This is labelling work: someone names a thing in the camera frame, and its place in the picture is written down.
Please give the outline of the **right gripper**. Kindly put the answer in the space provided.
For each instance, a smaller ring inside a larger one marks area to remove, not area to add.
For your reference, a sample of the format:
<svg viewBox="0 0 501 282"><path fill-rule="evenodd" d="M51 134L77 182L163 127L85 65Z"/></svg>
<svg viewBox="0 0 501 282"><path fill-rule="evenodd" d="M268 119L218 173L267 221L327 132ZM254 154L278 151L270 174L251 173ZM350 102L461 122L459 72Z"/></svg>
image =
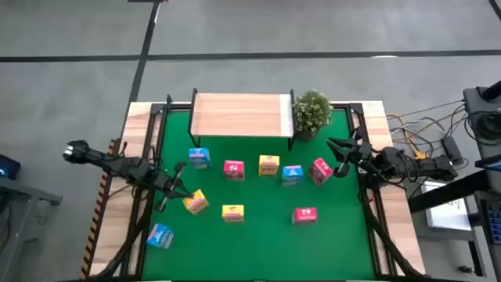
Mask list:
<svg viewBox="0 0 501 282"><path fill-rule="evenodd" d="M332 151L336 160L340 163L338 167L333 170L333 176L337 178L345 177L349 172L349 157L351 149L354 147L351 156L351 162L362 169L369 169L371 160L373 159L373 147L368 142L362 142L363 130L360 127L353 129L348 139L338 139L329 137L327 146Z"/></svg>

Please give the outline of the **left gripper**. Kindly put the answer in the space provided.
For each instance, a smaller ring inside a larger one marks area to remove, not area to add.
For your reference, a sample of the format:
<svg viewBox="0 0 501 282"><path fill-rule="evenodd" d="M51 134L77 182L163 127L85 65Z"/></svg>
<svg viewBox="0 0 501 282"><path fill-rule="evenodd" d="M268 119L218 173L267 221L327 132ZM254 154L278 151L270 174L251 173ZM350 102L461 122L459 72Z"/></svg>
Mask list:
<svg viewBox="0 0 501 282"><path fill-rule="evenodd" d="M155 205L157 212L162 212L166 208L168 200L193 198L192 193L185 188L182 181L182 173L185 168L186 163L180 161L176 163L174 167L175 173L172 177L163 172L157 172L153 175L153 188L155 190L167 191L163 192L162 198Z"/></svg>

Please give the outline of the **yellow Pops cereal box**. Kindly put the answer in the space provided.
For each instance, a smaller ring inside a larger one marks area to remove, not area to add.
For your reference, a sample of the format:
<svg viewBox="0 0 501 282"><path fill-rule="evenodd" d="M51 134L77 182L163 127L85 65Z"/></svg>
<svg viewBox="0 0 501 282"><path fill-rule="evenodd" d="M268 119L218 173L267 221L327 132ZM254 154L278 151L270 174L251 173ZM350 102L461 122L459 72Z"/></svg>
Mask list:
<svg viewBox="0 0 501 282"><path fill-rule="evenodd" d="M243 222L244 221L244 206L243 205L223 205L222 218L225 222Z"/></svg>
<svg viewBox="0 0 501 282"><path fill-rule="evenodd" d="M196 190L191 197L183 198L182 203L186 210L193 215L199 214L209 206L209 202L202 190Z"/></svg>
<svg viewBox="0 0 501 282"><path fill-rule="evenodd" d="M258 174L276 176L279 170L279 156L260 155L258 162Z"/></svg>

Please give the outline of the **red Froot Loops box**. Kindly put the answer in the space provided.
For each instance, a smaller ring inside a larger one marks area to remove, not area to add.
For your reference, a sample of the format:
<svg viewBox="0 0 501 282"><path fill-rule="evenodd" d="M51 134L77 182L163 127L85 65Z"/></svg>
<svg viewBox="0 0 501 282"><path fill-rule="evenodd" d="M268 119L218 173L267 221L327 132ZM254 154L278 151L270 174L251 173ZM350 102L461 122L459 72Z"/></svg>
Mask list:
<svg viewBox="0 0 501 282"><path fill-rule="evenodd" d="M314 184L317 186L322 185L333 175L333 169L326 163L326 161L319 157L313 161L308 174Z"/></svg>
<svg viewBox="0 0 501 282"><path fill-rule="evenodd" d="M243 161L225 160L223 173L227 180L244 181L245 167Z"/></svg>
<svg viewBox="0 0 501 282"><path fill-rule="evenodd" d="M295 208L291 221L293 225L312 223L318 220L318 212L315 207L310 208Z"/></svg>

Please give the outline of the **blue Rice Krispies box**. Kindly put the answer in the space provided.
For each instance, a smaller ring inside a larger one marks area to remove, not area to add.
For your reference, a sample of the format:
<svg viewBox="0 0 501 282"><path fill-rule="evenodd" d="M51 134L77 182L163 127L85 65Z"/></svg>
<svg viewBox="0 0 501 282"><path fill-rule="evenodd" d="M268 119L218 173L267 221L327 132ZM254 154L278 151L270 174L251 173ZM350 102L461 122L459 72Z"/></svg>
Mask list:
<svg viewBox="0 0 501 282"><path fill-rule="evenodd" d="M189 149L189 160L195 169L206 169L211 166L210 151L208 148Z"/></svg>
<svg viewBox="0 0 501 282"><path fill-rule="evenodd" d="M304 178L304 170L301 165L289 165L282 168L282 185L293 186Z"/></svg>
<svg viewBox="0 0 501 282"><path fill-rule="evenodd" d="M174 236L174 230L171 227L156 223L151 229L146 243L157 248L168 249Z"/></svg>

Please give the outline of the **artificial plant in striped pot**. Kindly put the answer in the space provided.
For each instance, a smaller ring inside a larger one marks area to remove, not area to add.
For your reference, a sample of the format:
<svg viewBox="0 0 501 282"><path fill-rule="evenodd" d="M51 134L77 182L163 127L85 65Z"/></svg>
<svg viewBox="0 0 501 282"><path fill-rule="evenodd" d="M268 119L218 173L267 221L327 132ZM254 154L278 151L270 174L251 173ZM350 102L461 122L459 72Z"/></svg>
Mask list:
<svg viewBox="0 0 501 282"><path fill-rule="evenodd" d="M320 129L331 125L330 101L322 93L310 89L293 105L296 118L295 136L303 141L315 138Z"/></svg>

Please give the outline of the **black power brick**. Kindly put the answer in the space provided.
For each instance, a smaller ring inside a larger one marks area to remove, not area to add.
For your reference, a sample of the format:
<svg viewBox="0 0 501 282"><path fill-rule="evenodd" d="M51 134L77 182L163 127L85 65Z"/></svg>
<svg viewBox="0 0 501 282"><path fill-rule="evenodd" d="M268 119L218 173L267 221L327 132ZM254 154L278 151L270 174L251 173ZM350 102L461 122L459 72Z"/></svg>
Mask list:
<svg viewBox="0 0 501 282"><path fill-rule="evenodd" d="M464 160L462 154L460 153L459 147L452 136L445 137L441 140L442 148L445 151L445 155L454 165L461 165Z"/></svg>

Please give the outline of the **black stand beam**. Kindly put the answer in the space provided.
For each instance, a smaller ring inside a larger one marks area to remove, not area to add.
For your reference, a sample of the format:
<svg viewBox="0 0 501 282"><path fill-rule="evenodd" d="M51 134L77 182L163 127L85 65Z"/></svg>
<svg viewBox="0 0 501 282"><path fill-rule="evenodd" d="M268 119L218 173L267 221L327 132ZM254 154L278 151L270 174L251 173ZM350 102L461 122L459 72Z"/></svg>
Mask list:
<svg viewBox="0 0 501 282"><path fill-rule="evenodd" d="M408 200L411 213L434 208L450 201L474 195L480 199L501 201L501 172L481 170Z"/></svg>

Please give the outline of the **green table mat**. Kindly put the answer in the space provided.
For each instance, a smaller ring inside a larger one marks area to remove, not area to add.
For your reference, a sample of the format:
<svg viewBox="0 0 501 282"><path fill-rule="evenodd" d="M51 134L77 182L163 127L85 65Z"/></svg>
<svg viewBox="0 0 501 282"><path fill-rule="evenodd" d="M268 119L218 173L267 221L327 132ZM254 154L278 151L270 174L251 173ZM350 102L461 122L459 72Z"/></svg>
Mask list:
<svg viewBox="0 0 501 282"><path fill-rule="evenodd" d="M374 278L366 220L358 199L355 171L317 186L305 177L283 186L279 175L258 174L260 155L279 156L281 165L309 168L321 157L336 160L329 137L344 139L350 129L346 114L336 110L333 123L309 142L285 139L205 137L211 166L188 165L182 181L188 190L202 190L209 206L197 215L180 200L152 214L152 223L174 230L168 249L146 249L145 280L338 280ZM243 161L245 180L227 180L225 160ZM243 222L225 222L223 205L243 205ZM293 225L295 208L315 207L318 220Z"/></svg>

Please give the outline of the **white paper sheet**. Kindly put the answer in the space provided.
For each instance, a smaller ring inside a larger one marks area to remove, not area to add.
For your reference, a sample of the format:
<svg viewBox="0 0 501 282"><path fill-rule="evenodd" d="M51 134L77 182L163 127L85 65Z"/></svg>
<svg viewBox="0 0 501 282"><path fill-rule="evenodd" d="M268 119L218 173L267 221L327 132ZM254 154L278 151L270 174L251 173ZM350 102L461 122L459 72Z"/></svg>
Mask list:
<svg viewBox="0 0 501 282"><path fill-rule="evenodd" d="M463 198L425 210L427 225L444 230L471 231Z"/></svg>

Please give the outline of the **grey work desk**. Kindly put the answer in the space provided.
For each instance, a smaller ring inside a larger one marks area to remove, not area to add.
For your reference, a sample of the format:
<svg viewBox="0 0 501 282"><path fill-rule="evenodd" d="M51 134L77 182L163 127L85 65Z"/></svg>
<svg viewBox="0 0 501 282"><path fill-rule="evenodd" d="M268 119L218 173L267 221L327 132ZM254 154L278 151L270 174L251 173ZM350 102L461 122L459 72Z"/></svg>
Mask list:
<svg viewBox="0 0 501 282"><path fill-rule="evenodd" d="M417 194L435 190L447 183L438 181L426 181L417 189ZM463 198L467 207L467 214L470 221L471 231L444 230L431 228L427 225L425 210L411 213L418 237L438 240L456 240L468 243L467 257L472 261L470 266L474 269L475 277L490 280L491 282L501 282L501 245L494 245L490 242L485 228L485 219L482 215L481 200L470 195Z"/></svg>

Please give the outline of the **grey side table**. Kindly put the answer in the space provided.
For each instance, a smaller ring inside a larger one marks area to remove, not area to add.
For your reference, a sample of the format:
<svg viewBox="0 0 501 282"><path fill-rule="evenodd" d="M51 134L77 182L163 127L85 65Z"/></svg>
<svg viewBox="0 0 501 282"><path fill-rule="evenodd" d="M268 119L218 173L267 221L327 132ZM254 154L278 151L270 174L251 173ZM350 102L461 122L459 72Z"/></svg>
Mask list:
<svg viewBox="0 0 501 282"><path fill-rule="evenodd" d="M38 202L58 206L62 199L60 195L0 177L0 282L12 278L24 244L40 237L31 227Z"/></svg>

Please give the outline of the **black device with blue light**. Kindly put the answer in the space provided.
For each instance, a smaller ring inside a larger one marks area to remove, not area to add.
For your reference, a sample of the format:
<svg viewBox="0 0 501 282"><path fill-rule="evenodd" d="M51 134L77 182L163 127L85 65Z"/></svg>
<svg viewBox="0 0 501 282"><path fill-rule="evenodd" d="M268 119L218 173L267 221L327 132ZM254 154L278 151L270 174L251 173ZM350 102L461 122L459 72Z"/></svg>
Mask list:
<svg viewBox="0 0 501 282"><path fill-rule="evenodd" d="M20 170L21 164L3 154L0 154L0 177L15 180Z"/></svg>

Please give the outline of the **black metal table frame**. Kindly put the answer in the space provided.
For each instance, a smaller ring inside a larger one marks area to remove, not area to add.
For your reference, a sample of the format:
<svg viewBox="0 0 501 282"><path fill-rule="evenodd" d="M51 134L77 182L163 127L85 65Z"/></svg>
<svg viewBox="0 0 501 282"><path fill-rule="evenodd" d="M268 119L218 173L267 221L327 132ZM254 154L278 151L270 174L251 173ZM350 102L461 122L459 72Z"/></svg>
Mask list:
<svg viewBox="0 0 501 282"><path fill-rule="evenodd" d="M382 102L348 101L346 104L351 108L354 123L366 125L369 141L376 149L391 145ZM109 150L116 153L124 149L128 155L139 156L149 146L158 146L166 110L168 107L163 102L132 103L128 108L122 136L110 141ZM109 175L103 175L101 179L80 273L81 280L87 280L106 267L138 222L139 216L151 206L151 198L147 193L132 197L123 186L122 180ZM386 217L388 234L402 255L412 267L424 273L424 263L404 191L393 185L383 186L380 189L380 202L371 207L375 215Z"/></svg>

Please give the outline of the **wooden shelf with black frame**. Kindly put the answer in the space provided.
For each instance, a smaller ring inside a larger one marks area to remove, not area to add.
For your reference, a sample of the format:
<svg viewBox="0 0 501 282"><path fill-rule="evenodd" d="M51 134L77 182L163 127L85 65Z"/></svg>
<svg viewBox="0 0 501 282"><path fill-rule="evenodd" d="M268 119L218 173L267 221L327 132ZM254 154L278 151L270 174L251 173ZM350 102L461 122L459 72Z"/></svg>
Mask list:
<svg viewBox="0 0 501 282"><path fill-rule="evenodd" d="M195 147L203 137L271 137L293 148L296 117L294 91L227 93L193 90L187 127Z"/></svg>

